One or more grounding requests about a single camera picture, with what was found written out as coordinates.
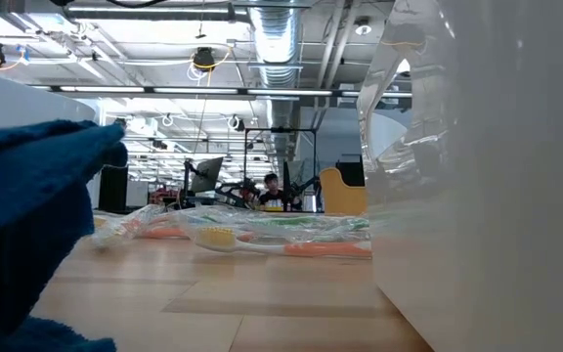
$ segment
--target clear plastic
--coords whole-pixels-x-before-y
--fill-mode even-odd
[[[368,220],[354,216],[268,213],[224,205],[173,211],[155,217],[141,232],[147,238],[192,237],[200,227],[250,234],[249,242],[368,241]]]
[[[161,205],[150,204],[125,216],[96,212],[93,243],[98,248],[124,244],[138,237],[163,210]]]

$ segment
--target ceiling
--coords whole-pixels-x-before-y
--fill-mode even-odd
[[[50,6],[48,1],[44,3],[44,7]],[[175,6],[184,4],[178,1],[167,3]],[[210,6],[213,1],[205,3]],[[335,8],[335,0],[310,3],[314,4],[311,8],[301,10],[299,34],[299,64],[303,67],[297,85],[305,88],[314,88],[316,85],[330,27],[328,23]],[[350,4],[348,1],[343,12],[338,37]],[[334,87],[340,83],[359,83],[364,80],[391,8],[391,1],[364,1],[359,7],[357,16],[368,18],[371,32],[366,35],[351,32],[343,52],[344,64],[339,66],[333,80]],[[247,23],[141,20],[76,22],[58,15],[58,12],[62,13],[59,8],[52,7],[41,13],[27,12],[33,21],[31,24],[46,34],[23,32],[0,16],[0,43],[5,45],[7,62],[3,68],[10,68],[0,70],[2,77],[39,85],[257,87],[260,84],[258,70],[248,66],[257,63],[257,57],[253,29]],[[199,29],[205,36],[196,39]],[[217,63],[226,59],[210,75],[201,79],[189,73],[191,56],[197,47],[212,48]],[[14,66],[18,57],[22,56],[19,48],[26,53],[24,59]],[[192,157],[197,161],[216,154],[232,154],[234,157],[228,157],[224,162],[221,179],[238,181],[243,176],[241,154],[244,134],[230,128],[228,119],[235,115],[246,126],[270,127],[266,118],[266,102],[261,100],[205,100],[204,97],[98,97],[98,100],[105,123],[112,123],[118,117],[128,120],[128,136],[182,139],[166,141],[166,150],[155,149],[151,142],[143,139],[126,142],[132,158],[130,174],[136,179],[158,178],[179,183],[183,175],[184,158]],[[267,155],[270,146],[267,133],[254,140],[254,148],[250,151],[254,156],[249,159],[247,176],[261,181],[264,174],[276,169],[276,163],[269,162]]]

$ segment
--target black shirt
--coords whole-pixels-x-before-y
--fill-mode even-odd
[[[270,200],[277,200],[277,199],[281,200],[283,204],[287,204],[287,203],[290,204],[290,206],[295,210],[301,210],[301,201],[299,201],[296,204],[292,204],[292,198],[288,199],[284,197],[282,190],[278,190],[278,192],[275,195],[271,194],[271,192],[267,192],[264,195],[260,196],[260,204],[265,205]]]

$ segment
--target yellow toothbrush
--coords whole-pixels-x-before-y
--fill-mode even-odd
[[[371,257],[370,242],[304,242],[291,244],[263,245],[240,242],[234,230],[221,227],[204,227],[196,231],[195,244],[203,248],[234,252],[239,250],[265,254],[294,256],[336,255],[347,257]]]

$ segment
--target plastic wrap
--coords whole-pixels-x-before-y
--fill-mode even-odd
[[[167,213],[163,210],[161,206],[148,205],[127,216],[104,215],[104,225],[93,235],[93,240],[99,247],[122,244],[133,238],[181,238],[224,252],[247,250],[349,257],[371,254],[368,220],[361,217],[267,213],[225,205]]]
[[[356,242],[369,240],[368,220],[353,216],[267,213],[228,207],[204,206],[161,215],[159,227],[192,237],[199,227],[224,227],[249,242]]]
[[[161,205],[150,204],[125,216],[96,213],[93,243],[99,248],[124,244],[138,237],[163,209]]]

